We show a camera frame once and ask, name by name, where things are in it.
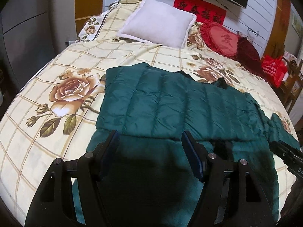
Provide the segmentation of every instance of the red hanging decoration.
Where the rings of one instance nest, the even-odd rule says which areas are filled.
[[[201,23],[210,20],[223,25],[226,16],[224,9],[202,0],[175,0],[174,7],[195,14]]]

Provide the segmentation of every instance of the dark red cushion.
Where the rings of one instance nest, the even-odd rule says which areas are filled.
[[[240,62],[250,73],[265,78],[259,53],[246,37],[239,38],[237,54],[234,57],[234,60]]]
[[[229,58],[237,54],[238,36],[219,23],[206,20],[200,31],[205,44],[211,50]]]

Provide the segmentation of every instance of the metal screw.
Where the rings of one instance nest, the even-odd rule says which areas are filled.
[[[247,160],[245,160],[245,159],[241,159],[240,163],[244,166],[248,164]]]
[[[217,155],[216,154],[214,154],[214,153],[209,153],[209,158],[211,158],[211,159],[215,159],[217,157]]]
[[[58,164],[60,164],[61,163],[61,158],[56,158],[56,159],[54,159],[54,164],[55,165],[58,165]]]
[[[93,152],[87,152],[86,154],[85,154],[85,157],[86,158],[92,158],[94,156],[94,153]]]

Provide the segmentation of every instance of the bed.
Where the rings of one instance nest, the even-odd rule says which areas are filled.
[[[271,87],[239,62],[210,50],[198,33],[199,23],[190,29],[184,49],[117,38],[117,31],[140,2],[119,0],[106,12],[90,18],[76,43],[24,86],[0,122],[0,196],[23,225],[51,162],[57,157],[77,159],[86,152],[104,97],[104,74],[114,66],[147,62],[171,72],[183,70],[198,82],[223,77],[239,91],[250,93],[267,117],[278,114],[285,130],[297,139]],[[77,92],[64,96],[60,90],[75,83],[85,89],[82,95]],[[281,210],[295,177],[281,159],[275,155],[274,159]]]

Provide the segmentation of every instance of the green puffer jacket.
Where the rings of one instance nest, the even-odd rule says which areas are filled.
[[[269,142],[299,149],[279,117],[268,119],[249,93],[208,83],[147,63],[106,71],[105,97],[87,151],[112,129],[120,145],[101,196],[113,226],[187,226],[203,184],[193,176],[181,145],[189,130],[209,152],[210,141],[233,143],[234,160],[246,159],[256,173],[278,219],[279,187]],[[83,222],[77,183],[74,198]]]

